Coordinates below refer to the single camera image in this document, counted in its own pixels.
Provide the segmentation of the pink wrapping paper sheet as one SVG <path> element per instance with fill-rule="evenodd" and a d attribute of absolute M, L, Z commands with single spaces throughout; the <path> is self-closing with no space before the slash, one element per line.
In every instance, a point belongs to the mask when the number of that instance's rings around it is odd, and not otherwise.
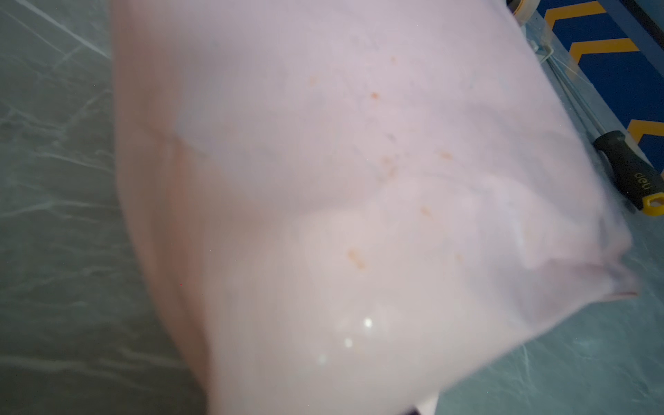
<path fill-rule="evenodd" d="M 503 1 L 113 1 L 120 205 L 211 414 L 401 414 L 629 229 Z"/>

